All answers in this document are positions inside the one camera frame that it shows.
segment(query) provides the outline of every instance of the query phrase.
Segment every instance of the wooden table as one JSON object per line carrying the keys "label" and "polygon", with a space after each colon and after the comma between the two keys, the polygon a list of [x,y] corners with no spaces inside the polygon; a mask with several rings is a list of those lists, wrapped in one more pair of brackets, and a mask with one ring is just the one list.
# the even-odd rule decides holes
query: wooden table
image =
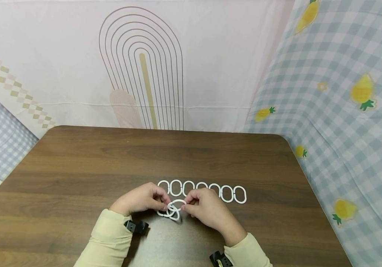
{"label": "wooden table", "polygon": [[[227,205],[275,267],[351,266],[280,136],[59,126],[0,186],[0,267],[73,266],[103,208],[173,179],[244,186],[247,203]],[[124,266],[210,267],[208,256],[223,251],[194,218],[134,219],[151,229],[133,239]]]}

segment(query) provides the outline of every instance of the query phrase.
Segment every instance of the yellow pineapple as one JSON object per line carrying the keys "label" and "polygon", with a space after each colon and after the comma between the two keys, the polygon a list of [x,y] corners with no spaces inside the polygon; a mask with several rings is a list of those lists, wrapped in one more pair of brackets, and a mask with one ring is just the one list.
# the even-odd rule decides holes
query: yellow pineapple
{"label": "yellow pineapple", "polygon": [[256,113],[255,121],[256,122],[261,121],[265,119],[268,115],[274,112],[275,112],[275,107],[270,107],[269,109],[261,109],[258,111],[258,113]]}
{"label": "yellow pineapple", "polygon": [[334,211],[335,213],[332,214],[333,219],[340,225],[343,220],[353,219],[354,213],[357,211],[357,206],[340,198],[335,202]]}
{"label": "yellow pineapple", "polygon": [[297,157],[306,158],[307,150],[303,146],[299,145],[295,148],[295,154],[297,155]]}
{"label": "yellow pineapple", "polygon": [[360,109],[362,111],[375,107],[375,100],[371,99],[373,96],[373,85],[374,82],[369,73],[363,73],[359,81],[351,88],[351,99],[361,104]]}
{"label": "yellow pineapple", "polygon": [[300,33],[308,25],[310,25],[317,17],[319,11],[319,1],[310,0],[310,4],[305,9],[301,19],[298,21],[297,28],[295,29],[295,34]]}

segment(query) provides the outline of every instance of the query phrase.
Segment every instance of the tan stripe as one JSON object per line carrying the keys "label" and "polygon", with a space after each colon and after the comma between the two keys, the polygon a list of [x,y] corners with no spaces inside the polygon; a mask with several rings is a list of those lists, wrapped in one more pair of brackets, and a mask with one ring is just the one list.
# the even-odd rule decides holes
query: tan stripe
{"label": "tan stripe", "polygon": [[155,116],[154,101],[152,99],[151,83],[149,82],[148,66],[146,65],[146,58],[144,53],[139,54],[140,65],[142,66],[143,81],[145,82],[146,95],[148,97],[149,111],[151,112],[152,125],[154,129],[157,127],[157,117]]}

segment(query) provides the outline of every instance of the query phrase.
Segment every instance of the oval ring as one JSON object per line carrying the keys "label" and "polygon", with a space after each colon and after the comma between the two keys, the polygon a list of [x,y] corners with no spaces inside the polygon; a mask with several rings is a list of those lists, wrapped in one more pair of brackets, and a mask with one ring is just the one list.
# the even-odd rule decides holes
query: oval ring
{"label": "oval ring", "polygon": [[[230,199],[230,200],[226,200],[226,199],[224,199],[224,197],[223,197],[223,189],[224,189],[224,188],[229,188],[229,189],[231,190],[231,199]],[[221,194],[220,194],[220,198],[221,198],[222,200],[224,200],[224,202],[226,202],[226,203],[231,203],[231,202],[234,200],[234,190],[232,189],[231,186],[229,186],[229,185],[224,185],[224,186],[222,186],[222,187],[220,188],[220,192],[221,192]]]}
{"label": "oval ring", "polygon": [[177,213],[177,218],[174,218],[174,217],[170,217],[170,219],[174,220],[174,221],[178,221],[180,219],[180,214],[179,214],[179,211],[180,209],[179,208],[176,208],[174,206],[175,203],[177,202],[181,202],[183,204],[186,204],[185,200],[173,200],[172,202],[169,203],[169,205],[167,206],[169,210],[173,211],[172,214],[174,213]]}
{"label": "oval ring", "polygon": [[214,186],[214,185],[217,186],[217,188],[219,188],[219,197],[220,197],[222,195],[222,191],[221,191],[220,186],[218,184],[212,183],[211,185],[209,185],[209,189],[211,189],[212,186]]}
{"label": "oval ring", "polygon": [[160,186],[162,183],[167,184],[167,194],[170,194],[170,183],[169,183],[169,181],[166,181],[166,180],[159,181],[158,186]]}
{"label": "oval ring", "polygon": [[206,188],[209,188],[209,186],[208,186],[205,182],[199,182],[199,183],[197,183],[197,185],[195,186],[195,189],[198,189],[198,186],[199,186],[199,185],[205,185]]}
{"label": "oval ring", "polygon": [[[180,184],[180,192],[179,194],[173,194],[173,183],[174,182],[178,182]],[[170,182],[170,194],[174,197],[179,197],[181,194],[182,194],[182,191],[183,191],[183,187],[182,187],[182,182],[180,180],[173,180]]]}
{"label": "oval ring", "polygon": [[[244,192],[244,200],[243,200],[243,201],[238,201],[238,200],[237,200],[237,197],[235,196],[235,190],[236,190],[237,188],[242,189],[243,192]],[[244,203],[246,203],[246,201],[247,201],[247,192],[245,191],[245,189],[244,189],[243,186],[239,186],[239,185],[237,185],[237,186],[234,188],[234,200],[235,200],[238,204],[244,204]]]}
{"label": "oval ring", "polygon": [[182,195],[184,196],[184,197],[186,197],[187,196],[187,194],[185,194],[185,185],[186,184],[192,184],[192,189],[195,189],[195,184],[194,184],[194,182],[193,181],[186,181],[186,182],[183,182],[183,186],[182,186]]}

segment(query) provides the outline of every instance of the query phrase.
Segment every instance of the person's right hand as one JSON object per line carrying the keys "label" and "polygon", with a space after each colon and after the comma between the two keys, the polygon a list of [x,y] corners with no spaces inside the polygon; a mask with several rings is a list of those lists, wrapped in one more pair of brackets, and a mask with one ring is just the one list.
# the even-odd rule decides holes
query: person's right hand
{"label": "person's right hand", "polygon": [[191,190],[185,202],[188,204],[183,205],[182,210],[221,233],[228,247],[233,247],[247,236],[242,225],[212,189]]}

